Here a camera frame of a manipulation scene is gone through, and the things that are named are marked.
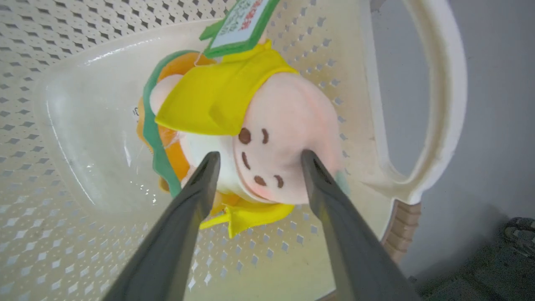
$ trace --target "perforated basket wall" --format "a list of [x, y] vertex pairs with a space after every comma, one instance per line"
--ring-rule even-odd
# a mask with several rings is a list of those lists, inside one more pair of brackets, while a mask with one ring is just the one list
[[[136, 215], [116, 219], [79, 204], [64, 181], [72, 175], [59, 174], [58, 162], [35, 120], [34, 89], [47, 68], [132, 33], [222, 18], [233, 4], [232, 0], [1, 2], [1, 300], [99, 299], [168, 204], [160, 198]], [[337, 111], [343, 112], [344, 91], [351, 82], [340, 68], [343, 51], [335, 46], [341, 37], [322, 13], [327, 5], [326, 0], [281, 1], [268, 24], [268, 35], [288, 62], [324, 89]], [[350, 138], [344, 131], [350, 118], [340, 113], [342, 143]], [[343, 155], [350, 160], [349, 151]], [[383, 238], [395, 258], [407, 249], [419, 210], [406, 207], [400, 214], [389, 229], [394, 225], [402, 230], [395, 236], [387, 231]], [[313, 300], [334, 289], [323, 231], [307, 206], [232, 240], [225, 232], [223, 225], [199, 234], [186, 299]]]

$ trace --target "gray surface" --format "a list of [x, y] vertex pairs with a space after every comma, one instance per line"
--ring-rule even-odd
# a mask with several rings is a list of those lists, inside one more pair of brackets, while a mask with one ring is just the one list
[[[420, 227], [400, 265], [417, 283], [448, 274], [509, 217], [535, 216], [533, 0], [451, 0], [468, 62], [469, 100], [453, 160], [423, 196]], [[426, 65], [400, 0], [373, 13], [389, 148], [414, 166], [427, 123]]]

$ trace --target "laundry basket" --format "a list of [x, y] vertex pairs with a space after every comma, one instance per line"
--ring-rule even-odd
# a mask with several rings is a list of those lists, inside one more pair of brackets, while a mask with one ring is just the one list
[[[446, 0], [406, 0], [430, 73], [424, 150], [388, 160], [369, 0], [281, 0], [267, 33], [339, 115], [350, 198], [399, 260], [424, 190], [464, 117], [466, 70]], [[0, 4], [0, 299], [97, 300], [170, 202], [135, 134], [156, 63], [202, 50], [233, 0], [6, 0]], [[335, 290], [308, 206], [229, 239], [201, 230], [187, 300], [315, 300]]]

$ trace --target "white handle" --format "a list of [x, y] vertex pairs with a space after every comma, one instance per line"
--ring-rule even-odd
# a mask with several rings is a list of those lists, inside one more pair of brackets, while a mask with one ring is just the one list
[[459, 141], [467, 102], [467, 67], [461, 35], [446, 0], [404, 0], [429, 66], [430, 109], [425, 146], [409, 177], [390, 166], [388, 194], [408, 204], [442, 175]]

